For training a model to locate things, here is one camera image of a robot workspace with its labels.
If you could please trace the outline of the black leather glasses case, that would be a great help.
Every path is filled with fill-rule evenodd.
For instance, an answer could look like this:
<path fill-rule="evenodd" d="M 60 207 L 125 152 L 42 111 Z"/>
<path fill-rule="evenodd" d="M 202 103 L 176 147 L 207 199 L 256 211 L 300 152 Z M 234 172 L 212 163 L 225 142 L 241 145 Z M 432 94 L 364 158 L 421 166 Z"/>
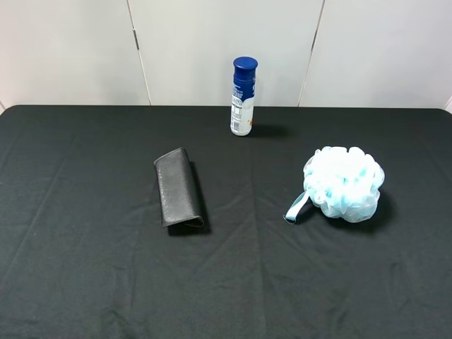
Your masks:
<path fill-rule="evenodd" d="M 154 161 L 154 168 L 162 226 L 204 226 L 196 181 L 186 150 L 177 148 L 159 157 Z"/>

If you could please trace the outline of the blue-capped white bottle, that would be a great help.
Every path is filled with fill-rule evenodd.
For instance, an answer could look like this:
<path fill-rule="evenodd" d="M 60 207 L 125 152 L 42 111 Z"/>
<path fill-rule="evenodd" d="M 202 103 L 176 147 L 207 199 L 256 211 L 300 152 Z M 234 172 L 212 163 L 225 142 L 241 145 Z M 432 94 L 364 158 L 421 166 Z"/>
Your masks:
<path fill-rule="evenodd" d="M 233 61 L 233 87 L 230 129 L 236 136 L 251 132 L 258 62 L 250 56 L 240 56 Z"/>

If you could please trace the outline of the blue white bath loofah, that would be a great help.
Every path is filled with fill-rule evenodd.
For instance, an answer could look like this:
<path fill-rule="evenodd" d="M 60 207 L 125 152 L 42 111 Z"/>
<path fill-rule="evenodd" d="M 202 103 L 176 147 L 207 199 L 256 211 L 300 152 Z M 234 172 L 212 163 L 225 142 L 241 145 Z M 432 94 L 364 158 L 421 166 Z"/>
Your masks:
<path fill-rule="evenodd" d="M 304 191 L 284 215 L 287 222 L 296 222 L 308 201 L 326 217 L 351 223 L 368 220 L 375 214 L 385 173 L 361 148 L 317 149 L 305 163 L 303 174 Z"/>

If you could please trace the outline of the black tablecloth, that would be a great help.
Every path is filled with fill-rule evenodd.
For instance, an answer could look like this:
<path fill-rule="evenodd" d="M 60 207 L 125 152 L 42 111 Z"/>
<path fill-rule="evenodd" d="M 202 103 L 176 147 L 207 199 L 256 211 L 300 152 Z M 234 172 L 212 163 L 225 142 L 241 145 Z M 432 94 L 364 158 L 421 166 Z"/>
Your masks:
<path fill-rule="evenodd" d="M 15 106 L 1 115 L 2 338 L 450 338 L 451 115 L 440 109 Z M 358 146 L 373 218 L 284 214 Z M 162 226 L 154 161 L 189 156 L 204 226 Z"/>

